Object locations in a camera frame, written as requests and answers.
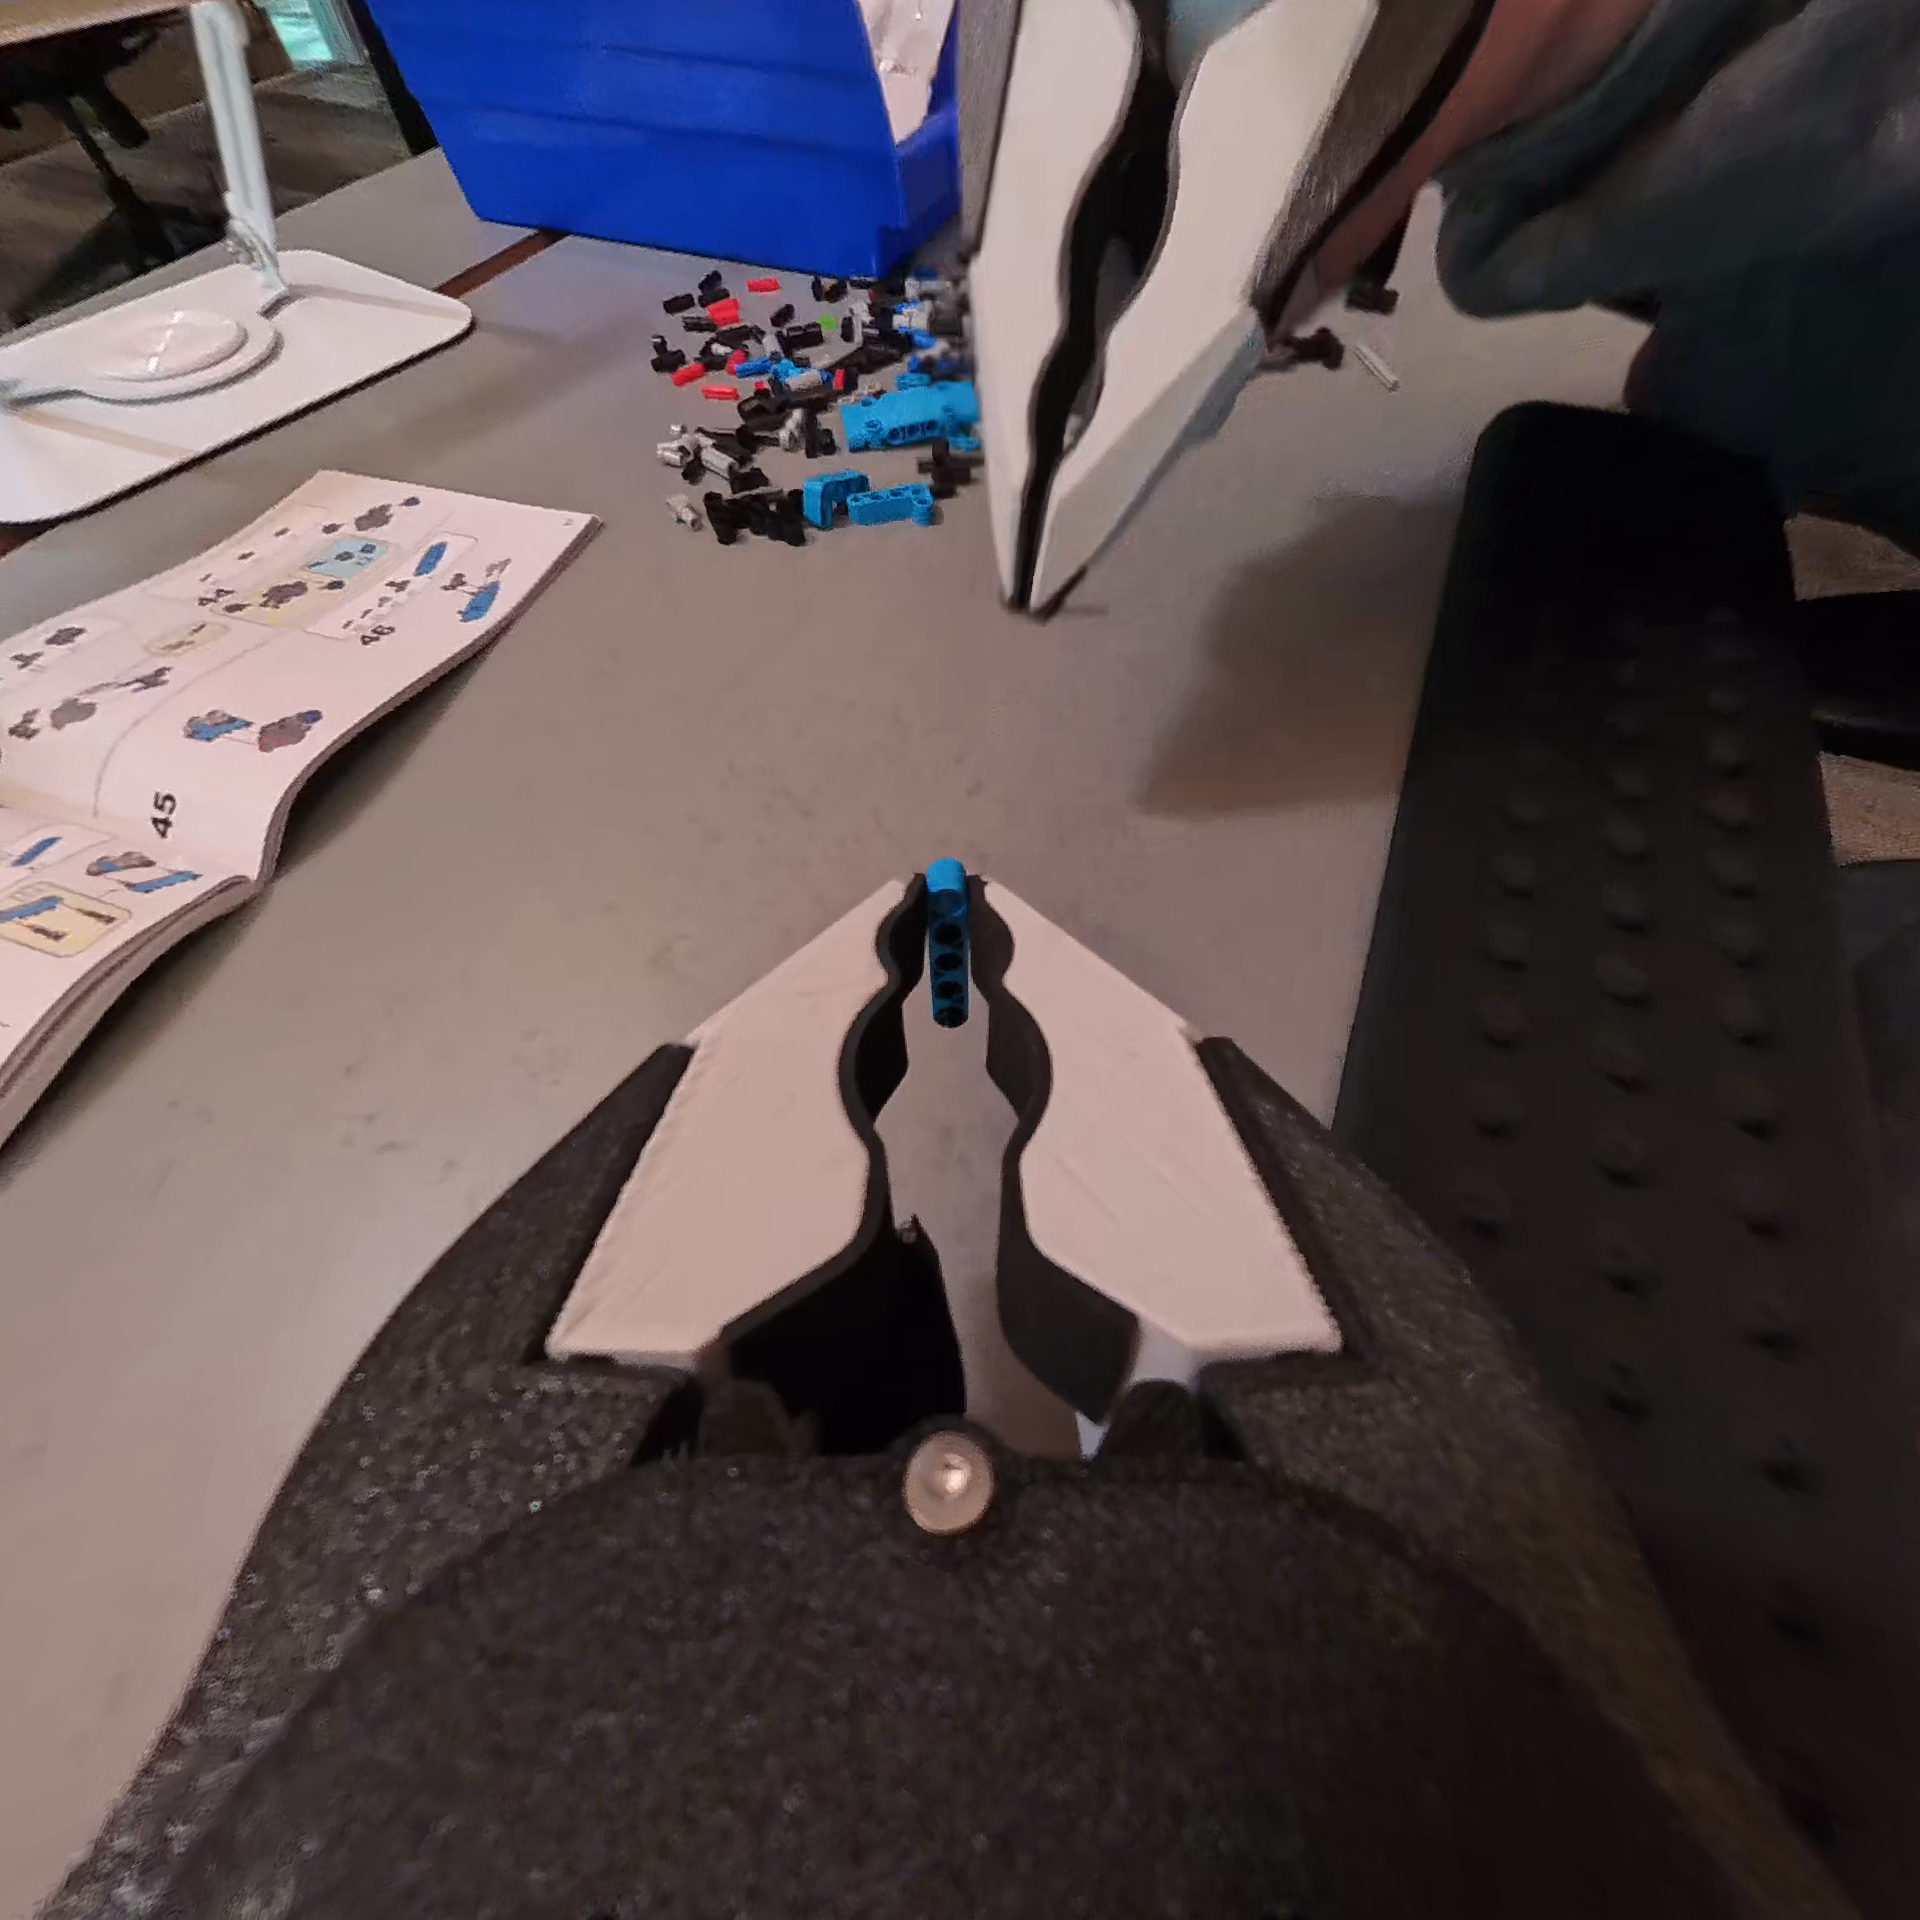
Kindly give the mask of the blue plastic bin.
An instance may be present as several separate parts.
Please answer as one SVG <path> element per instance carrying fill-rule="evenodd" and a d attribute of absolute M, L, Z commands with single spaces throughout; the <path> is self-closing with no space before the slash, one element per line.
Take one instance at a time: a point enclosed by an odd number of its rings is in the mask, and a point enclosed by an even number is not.
<path fill-rule="evenodd" d="M 958 29 L 891 145 L 853 0 L 373 0 L 476 221 L 888 275 L 961 203 Z"/>

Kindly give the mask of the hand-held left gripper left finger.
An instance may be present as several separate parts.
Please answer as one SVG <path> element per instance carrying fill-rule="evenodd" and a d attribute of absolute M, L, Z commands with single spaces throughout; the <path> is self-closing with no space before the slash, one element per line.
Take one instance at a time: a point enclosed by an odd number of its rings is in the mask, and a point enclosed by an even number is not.
<path fill-rule="evenodd" d="M 888 997 L 891 875 L 690 1031 L 541 1352 L 547 1359 L 721 1359 L 868 1222 L 870 1147 L 845 1090 L 853 1019 Z"/>

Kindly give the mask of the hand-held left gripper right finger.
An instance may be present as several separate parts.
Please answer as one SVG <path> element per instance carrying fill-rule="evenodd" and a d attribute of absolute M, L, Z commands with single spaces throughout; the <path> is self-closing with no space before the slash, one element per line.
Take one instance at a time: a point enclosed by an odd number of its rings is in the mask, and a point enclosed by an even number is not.
<path fill-rule="evenodd" d="M 1342 1344 L 1195 1028 L 971 880 L 998 1157 L 996 1311 L 1026 1370 L 1204 1370 Z"/>

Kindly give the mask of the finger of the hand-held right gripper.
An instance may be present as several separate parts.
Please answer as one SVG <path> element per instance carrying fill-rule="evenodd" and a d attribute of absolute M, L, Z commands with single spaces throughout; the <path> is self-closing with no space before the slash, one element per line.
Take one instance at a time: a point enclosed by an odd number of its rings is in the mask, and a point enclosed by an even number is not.
<path fill-rule="evenodd" d="M 1005 610 L 1036 610 L 1044 501 L 1089 364 L 1100 170 L 1141 81 L 1141 18 L 1105 0 L 1014 11 L 996 167 L 969 266 L 976 445 Z"/>
<path fill-rule="evenodd" d="M 1373 0 L 1268 0 L 1186 66 L 1157 253 L 1100 331 L 1089 415 L 1044 484 L 1030 611 L 1072 594 L 1254 375 L 1268 241 L 1373 29 Z"/>

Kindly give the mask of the blue five-hole beam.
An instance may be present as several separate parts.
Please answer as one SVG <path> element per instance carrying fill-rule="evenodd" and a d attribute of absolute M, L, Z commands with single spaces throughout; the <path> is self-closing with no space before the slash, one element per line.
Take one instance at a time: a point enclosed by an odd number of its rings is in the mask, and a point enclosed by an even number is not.
<path fill-rule="evenodd" d="M 969 928 L 969 871 L 958 853 L 923 864 L 923 997 L 938 1028 L 969 1022 L 971 928 Z"/>

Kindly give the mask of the person's right hand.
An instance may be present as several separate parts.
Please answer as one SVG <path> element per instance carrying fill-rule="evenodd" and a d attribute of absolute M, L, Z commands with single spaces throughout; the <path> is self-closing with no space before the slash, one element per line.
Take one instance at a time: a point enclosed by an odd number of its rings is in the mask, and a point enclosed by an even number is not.
<path fill-rule="evenodd" d="M 1648 11 L 1648 0 L 1493 0 L 1445 104 L 1409 152 L 1409 178 L 1428 182 L 1451 157 L 1582 93 Z"/>

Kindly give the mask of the pile of small building pieces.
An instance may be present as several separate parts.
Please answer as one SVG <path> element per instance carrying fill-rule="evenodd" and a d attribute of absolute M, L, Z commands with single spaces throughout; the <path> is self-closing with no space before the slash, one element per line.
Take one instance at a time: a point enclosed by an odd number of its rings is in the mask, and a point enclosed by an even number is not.
<path fill-rule="evenodd" d="M 663 465 L 697 472 L 729 472 L 729 501 L 712 497 L 712 527 L 729 544 L 741 527 L 763 536 L 803 544 L 803 527 L 848 523 L 938 523 L 971 465 L 984 458 L 984 410 L 971 375 L 958 355 L 941 355 L 948 331 L 870 330 L 848 312 L 826 324 L 848 341 L 835 364 L 804 364 L 803 349 L 821 343 L 821 330 L 782 331 L 782 355 L 763 355 L 763 330 L 735 317 L 728 281 L 712 275 L 697 292 L 676 292 L 663 312 L 685 341 L 658 331 L 648 364 L 676 386 L 697 386 L 735 410 L 729 432 L 674 432 Z M 804 458 L 848 454 L 875 458 L 922 445 L 922 484 L 868 484 L 853 470 L 804 481 L 803 492 L 773 492 L 754 470 L 754 445 L 782 442 Z"/>

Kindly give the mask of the black dimpled pad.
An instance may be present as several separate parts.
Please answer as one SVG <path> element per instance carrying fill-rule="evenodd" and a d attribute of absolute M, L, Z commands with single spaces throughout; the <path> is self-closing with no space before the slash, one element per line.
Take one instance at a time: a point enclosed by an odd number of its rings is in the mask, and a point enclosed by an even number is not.
<path fill-rule="evenodd" d="M 1480 437 L 1331 1133 L 1526 1340 L 1767 1800 L 1915 1917 L 1915 1391 L 1783 624 L 1757 470 Z"/>

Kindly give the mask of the white desk lamp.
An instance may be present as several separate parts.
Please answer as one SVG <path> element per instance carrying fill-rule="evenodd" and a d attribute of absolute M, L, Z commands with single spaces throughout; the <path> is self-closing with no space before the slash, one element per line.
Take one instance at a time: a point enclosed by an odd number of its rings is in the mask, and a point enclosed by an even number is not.
<path fill-rule="evenodd" d="M 233 0 L 184 8 L 220 152 L 233 266 L 0 349 L 0 523 L 66 523 L 456 343 L 475 312 L 314 250 L 280 250 Z"/>

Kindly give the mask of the building instruction booklet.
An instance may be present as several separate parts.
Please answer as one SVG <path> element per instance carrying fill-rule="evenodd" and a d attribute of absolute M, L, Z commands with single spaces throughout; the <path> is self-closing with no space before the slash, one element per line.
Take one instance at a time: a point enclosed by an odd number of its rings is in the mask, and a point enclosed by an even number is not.
<path fill-rule="evenodd" d="M 5 636 L 5 1139 L 157 955 L 275 880 L 302 786 L 590 530 L 586 509 L 320 470 L 201 560 Z"/>

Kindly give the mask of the grey desk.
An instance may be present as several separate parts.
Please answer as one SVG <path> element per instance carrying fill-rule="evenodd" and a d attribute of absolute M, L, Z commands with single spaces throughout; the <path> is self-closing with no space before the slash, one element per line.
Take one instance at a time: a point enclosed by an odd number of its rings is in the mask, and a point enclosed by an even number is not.
<path fill-rule="evenodd" d="M 1259 375 L 1052 624 L 976 484 L 804 548 L 666 523 L 644 341 L 693 271 L 567 238 L 475 331 L 5 560 L 5 636 L 318 470 L 590 509 L 469 673 L 304 786 L 275 890 L 160 955 L 5 1147 L 5 1917 L 145 1758 L 275 1482 L 454 1237 L 685 1039 L 930 853 L 1237 1039 L 1331 1119 L 1465 470 L 1611 401 L 1609 312 L 1470 324 L 1428 275 Z"/>

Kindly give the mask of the clear plastic bags bundle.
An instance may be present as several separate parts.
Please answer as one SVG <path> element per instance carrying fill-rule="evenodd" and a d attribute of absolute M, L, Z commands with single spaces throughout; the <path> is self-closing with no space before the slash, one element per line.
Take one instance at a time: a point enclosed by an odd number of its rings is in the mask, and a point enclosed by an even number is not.
<path fill-rule="evenodd" d="M 930 87 L 948 52 L 954 0 L 862 0 L 891 145 L 930 119 Z"/>

